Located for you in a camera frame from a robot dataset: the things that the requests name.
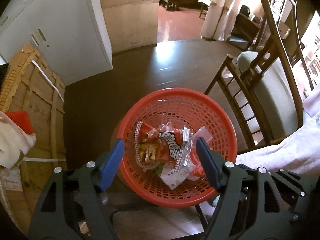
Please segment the wooden stool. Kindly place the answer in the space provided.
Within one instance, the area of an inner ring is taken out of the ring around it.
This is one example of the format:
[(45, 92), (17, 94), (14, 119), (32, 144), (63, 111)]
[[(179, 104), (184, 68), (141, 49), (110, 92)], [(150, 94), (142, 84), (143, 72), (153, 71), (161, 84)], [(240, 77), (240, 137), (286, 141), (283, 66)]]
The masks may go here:
[(180, 0), (162, 0), (162, 7), (166, 10), (179, 11)]

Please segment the cardboard box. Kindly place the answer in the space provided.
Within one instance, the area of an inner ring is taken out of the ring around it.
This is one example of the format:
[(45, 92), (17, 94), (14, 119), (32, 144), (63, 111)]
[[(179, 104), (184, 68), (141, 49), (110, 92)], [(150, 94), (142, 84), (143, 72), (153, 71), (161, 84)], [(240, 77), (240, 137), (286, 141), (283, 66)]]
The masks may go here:
[(1, 111), (25, 111), (36, 135), (17, 166), (1, 167), (1, 203), (27, 234), (36, 202), (54, 168), (67, 169), (63, 136), (65, 84), (27, 42), (9, 61), (1, 87)]

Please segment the green snack packet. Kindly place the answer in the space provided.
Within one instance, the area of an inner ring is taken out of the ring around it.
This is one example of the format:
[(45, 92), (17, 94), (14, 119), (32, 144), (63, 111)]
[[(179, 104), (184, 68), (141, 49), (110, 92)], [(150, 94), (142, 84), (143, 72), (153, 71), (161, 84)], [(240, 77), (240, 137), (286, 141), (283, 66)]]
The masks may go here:
[(160, 163), (158, 164), (156, 167), (152, 168), (150, 170), (150, 174), (153, 176), (153, 177), (161, 177), (161, 174), (162, 174), (162, 171), (163, 171), (163, 168), (164, 168), (164, 165), (165, 163)]

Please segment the red plastic trash basket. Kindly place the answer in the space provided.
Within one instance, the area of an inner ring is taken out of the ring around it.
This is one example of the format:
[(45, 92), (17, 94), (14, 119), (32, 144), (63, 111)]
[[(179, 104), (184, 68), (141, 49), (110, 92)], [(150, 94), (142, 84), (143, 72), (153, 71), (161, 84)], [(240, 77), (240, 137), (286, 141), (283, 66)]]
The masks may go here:
[(186, 88), (140, 99), (122, 119), (117, 137), (125, 145), (120, 162), (125, 182), (161, 207), (190, 207), (214, 195), (195, 152), (198, 137), (227, 161), (235, 161), (238, 151), (226, 112), (210, 97)]

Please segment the pink floral curtain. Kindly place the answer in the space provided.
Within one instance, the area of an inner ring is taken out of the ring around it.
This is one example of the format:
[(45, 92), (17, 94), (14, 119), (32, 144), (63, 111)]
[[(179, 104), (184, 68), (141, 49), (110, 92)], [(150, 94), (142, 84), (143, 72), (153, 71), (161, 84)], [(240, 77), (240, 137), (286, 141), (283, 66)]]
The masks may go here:
[(226, 41), (240, 12), (241, 0), (211, 0), (201, 30), (201, 37)]

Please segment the pink floral tablecloth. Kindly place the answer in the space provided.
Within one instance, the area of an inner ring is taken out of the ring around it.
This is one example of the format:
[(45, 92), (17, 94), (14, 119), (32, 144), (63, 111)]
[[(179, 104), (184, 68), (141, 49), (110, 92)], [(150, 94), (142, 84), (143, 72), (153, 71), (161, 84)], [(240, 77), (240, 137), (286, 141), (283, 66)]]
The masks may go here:
[(238, 155), (236, 164), (319, 177), (319, 86), (303, 101), (304, 124), (277, 145)]

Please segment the white metal cabinet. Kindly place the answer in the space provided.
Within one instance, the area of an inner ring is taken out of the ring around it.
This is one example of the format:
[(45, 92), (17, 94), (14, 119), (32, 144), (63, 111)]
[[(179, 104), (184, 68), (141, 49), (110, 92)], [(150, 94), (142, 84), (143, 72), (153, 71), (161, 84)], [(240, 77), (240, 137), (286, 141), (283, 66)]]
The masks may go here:
[(1, 15), (1, 56), (30, 42), (70, 85), (112, 70), (112, 45), (100, 0), (11, 0)]

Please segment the red white cloth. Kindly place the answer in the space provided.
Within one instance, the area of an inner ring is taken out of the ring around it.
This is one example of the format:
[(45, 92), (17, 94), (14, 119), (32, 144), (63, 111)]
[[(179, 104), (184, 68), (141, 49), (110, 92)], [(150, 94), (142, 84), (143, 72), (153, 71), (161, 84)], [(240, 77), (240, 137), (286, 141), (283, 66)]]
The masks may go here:
[(1, 166), (16, 166), (35, 142), (36, 134), (26, 111), (1, 112)]

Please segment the red foil snack wrapper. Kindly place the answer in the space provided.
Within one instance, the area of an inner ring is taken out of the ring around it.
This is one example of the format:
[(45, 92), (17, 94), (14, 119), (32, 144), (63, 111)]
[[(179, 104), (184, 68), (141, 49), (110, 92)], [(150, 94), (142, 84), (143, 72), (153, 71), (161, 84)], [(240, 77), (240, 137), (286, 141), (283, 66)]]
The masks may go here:
[(178, 172), (190, 165), (193, 147), (193, 133), (187, 127), (175, 128), (168, 122), (154, 128), (139, 121), (135, 129), (136, 162), (144, 171), (160, 163), (173, 163)]

